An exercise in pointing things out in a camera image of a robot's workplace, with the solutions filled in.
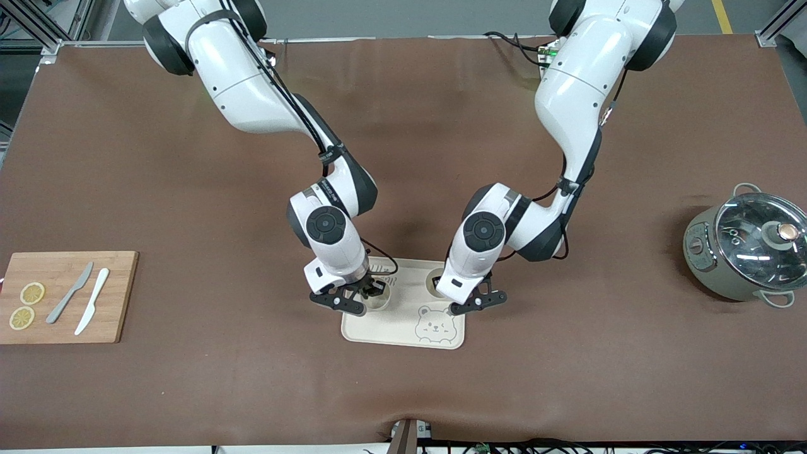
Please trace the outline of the beige bear print tray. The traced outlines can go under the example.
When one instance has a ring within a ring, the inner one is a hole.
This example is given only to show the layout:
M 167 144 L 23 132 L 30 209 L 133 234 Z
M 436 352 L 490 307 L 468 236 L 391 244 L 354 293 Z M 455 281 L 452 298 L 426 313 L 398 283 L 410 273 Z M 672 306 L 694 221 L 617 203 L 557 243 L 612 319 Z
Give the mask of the beige bear print tray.
M 372 273 L 386 282 L 391 301 L 378 312 L 363 317 L 343 314 L 341 334 L 351 342 L 453 350 L 466 339 L 466 318 L 449 313 L 451 301 L 438 299 L 426 289 L 429 271 L 442 262 L 396 259 L 398 271 L 388 259 L 371 257 Z

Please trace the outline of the wooden cutting board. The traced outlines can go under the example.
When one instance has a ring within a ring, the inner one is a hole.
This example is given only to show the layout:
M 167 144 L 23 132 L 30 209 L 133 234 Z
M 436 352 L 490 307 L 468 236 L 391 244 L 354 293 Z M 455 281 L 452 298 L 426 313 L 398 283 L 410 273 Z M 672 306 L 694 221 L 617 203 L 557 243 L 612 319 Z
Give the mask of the wooden cutting board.
M 49 251 L 16 252 L 6 267 L 0 267 L 4 278 L 0 289 L 0 345 L 35 345 L 67 343 L 115 343 L 123 328 L 139 254 L 136 251 Z M 54 324 L 45 319 L 69 288 L 93 262 L 89 281 L 70 300 Z M 110 275 L 96 303 L 96 312 L 82 334 L 73 332 L 84 313 L 100 269 Z M 20 291 L 29 282 L 42 282 L 46 294 L 35 305 L 24 305 Z M 9 316 L 15 308 L 34 308 L 35 321 L 25 330 L 11 330 Z

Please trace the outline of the white plastic knife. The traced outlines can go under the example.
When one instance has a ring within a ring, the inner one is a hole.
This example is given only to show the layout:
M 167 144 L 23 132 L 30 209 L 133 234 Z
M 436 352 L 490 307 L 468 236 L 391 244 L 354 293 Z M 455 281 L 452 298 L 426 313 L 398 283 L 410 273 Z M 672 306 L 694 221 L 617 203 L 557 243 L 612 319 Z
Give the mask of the white plastic knife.
M 98 297 L 101 291 L 103 290 L 103 287 L 106 284 L 109 275 L 110 275 L 110 269 L 108 268 L 100 269 L 97 279 L 95 281 L 95 285 L 93 285 L 93 290 L 92 293 L 90 294 L 89 301 L 86 305 L 86 308 L 84 308 L 83 316 L 81 317 L 81 320 L 78 323 L 77 328 L 75 328 L 75 331 L 73 332 L 75 336 L 79 336 L 80 334 L 82 334 L 84 329 L 88 327 L 93 316 L 95 316 L 95 312 L 97 310 L 96 303 L 98 301 Z

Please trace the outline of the grey-green cooking pot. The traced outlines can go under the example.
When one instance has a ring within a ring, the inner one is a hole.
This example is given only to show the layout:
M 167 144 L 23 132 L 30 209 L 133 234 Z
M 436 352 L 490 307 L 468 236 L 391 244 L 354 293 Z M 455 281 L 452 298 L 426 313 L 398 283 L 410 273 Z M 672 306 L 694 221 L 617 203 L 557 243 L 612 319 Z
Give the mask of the grey-green cooking pot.
M 729 199 L 746 192 L 763 192 L 752 183 L 739 183 Z M 773 291 L 758 287 L 733 270 L 721 255 L 717 243 L 717 211 L 715 205 L 695 216 L 684 230 L 684 260 L 695 278 L 713 293 L 732 301 L 763 301 L 772 308 L 789 308 L 795 302 L 795 291 Z

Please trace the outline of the grey plastic knife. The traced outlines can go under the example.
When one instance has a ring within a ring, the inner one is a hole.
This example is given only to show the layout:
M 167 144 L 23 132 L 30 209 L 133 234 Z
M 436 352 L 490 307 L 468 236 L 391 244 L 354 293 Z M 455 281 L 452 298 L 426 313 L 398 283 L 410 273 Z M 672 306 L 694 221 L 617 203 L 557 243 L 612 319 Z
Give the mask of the grey plastic knife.
M 46 317 L 45 321 L 47 324 L 51 325 L 58 321 L 61 317 L 61 314 L 64 312 L 64 309 L 69 304 L 73 296 L 84 287 L 84 285 L 89 281 L 90 275 L 93 270 L 93 262 L 88 262 L 86 267 L 84 268 L 83 273 L 77 278 L 77 281 L 73 284 L 69 291 L 67 291 L 66 295 L 64 295 L 63 299 L 60 300 L 59 304 L 53 308 L 53 310 L 49 313 Z

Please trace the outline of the glass pot lid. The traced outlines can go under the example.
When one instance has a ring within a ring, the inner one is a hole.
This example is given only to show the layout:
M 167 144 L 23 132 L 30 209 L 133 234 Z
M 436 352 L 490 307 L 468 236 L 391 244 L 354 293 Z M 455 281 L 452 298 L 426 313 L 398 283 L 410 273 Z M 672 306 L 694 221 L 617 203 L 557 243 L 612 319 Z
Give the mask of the glass pot lid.
M 807 213 L 787 199 L 746 192 L 719 207 L 717 243 L 730 267 L 773 291 L 807 286 Z

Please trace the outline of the metal table edge bracket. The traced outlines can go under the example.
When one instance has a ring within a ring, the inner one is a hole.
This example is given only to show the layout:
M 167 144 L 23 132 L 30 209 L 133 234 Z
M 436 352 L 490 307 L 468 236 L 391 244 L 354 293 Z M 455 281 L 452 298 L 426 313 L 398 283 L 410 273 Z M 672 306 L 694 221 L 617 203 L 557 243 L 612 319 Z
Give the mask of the metal table edge bracket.
M 395 423 L 392 439 L 386 454 L 429 454 L 426 445 L 421 441 L 432 440 L 431 423 L 404 419 Z

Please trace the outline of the aluminium frame rail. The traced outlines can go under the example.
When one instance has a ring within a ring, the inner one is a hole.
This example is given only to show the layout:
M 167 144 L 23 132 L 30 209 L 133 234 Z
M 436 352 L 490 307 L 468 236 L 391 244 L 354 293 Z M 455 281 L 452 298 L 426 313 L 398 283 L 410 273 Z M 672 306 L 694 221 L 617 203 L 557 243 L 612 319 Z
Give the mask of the aluminium frame rail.
M 54 55 L 63 46 L 141 46 L 139 38 L 113 40 L 121 25 L 134 25 L 123 0 L 0 0 L 0 55 Z

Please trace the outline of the aluminium frame profile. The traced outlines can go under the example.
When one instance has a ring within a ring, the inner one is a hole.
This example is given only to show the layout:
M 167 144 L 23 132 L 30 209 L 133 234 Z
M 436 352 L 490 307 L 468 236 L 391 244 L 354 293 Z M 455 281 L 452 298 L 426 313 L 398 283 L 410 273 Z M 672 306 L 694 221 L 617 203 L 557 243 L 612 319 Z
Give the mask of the aluminium frame profile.
M 785 0 L 785 3 L 772 15 L 754 36 L 760 48 L 775 48 L 776 38 L 795 18 L 807 9 L 807 0 Z

